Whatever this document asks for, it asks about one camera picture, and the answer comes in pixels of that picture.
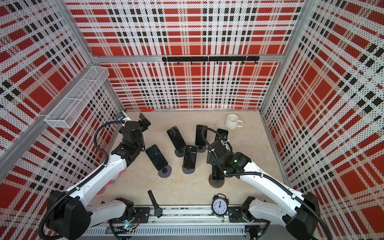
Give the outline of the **purple phone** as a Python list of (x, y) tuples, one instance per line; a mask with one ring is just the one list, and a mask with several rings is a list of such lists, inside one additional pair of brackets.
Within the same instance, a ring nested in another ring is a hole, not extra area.
[(197, 159), (197, 146), (186, 145), (183, 159), (183, 167), (187, 169), (194, 169), (196, 167)]

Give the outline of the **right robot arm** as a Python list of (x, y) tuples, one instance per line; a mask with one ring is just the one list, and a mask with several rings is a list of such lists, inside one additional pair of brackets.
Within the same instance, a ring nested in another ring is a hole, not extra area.
[(272, 204), (257, 199), (245, 202), (244, 217), (264, 219), (279, 224), (297, 240), (313, 240), (317, 227), (321, 227), (328, 240), (331, 231), (321, 218), (318, 197), (310, 192), (296, 191), (263, 171), (244, 154), (227, 150), (221, 142), (207, 145), (214, 162), (225, 177), (236, 177), (273, 200)]

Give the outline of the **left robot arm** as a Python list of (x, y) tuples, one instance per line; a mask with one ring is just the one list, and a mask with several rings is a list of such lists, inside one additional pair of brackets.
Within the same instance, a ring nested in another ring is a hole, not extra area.
[[(103, 128), (113, 124), (121, 125), (119, 133), (123, 140), (108, 154), (99, 147), (98, 135)], [(76, 240), (89, 228), (103, 222), (120, 218), (131, 221), (139, 217), (134, 203), (125, 198), (116, 198), (110, 203), (93, 207), (89, 203), (108, 182), (129, 167), (145, 150), (143, 133), (150, 125), (151, 122), (142, 113), (138, 121), (119, 113), (116, 121), (107, 122), (96, 130), (93, 143), (103, 154), (104, 161), (66, 191), (51, 192), (47, 211), (38, 226), (38, 235), (42, 240)]]

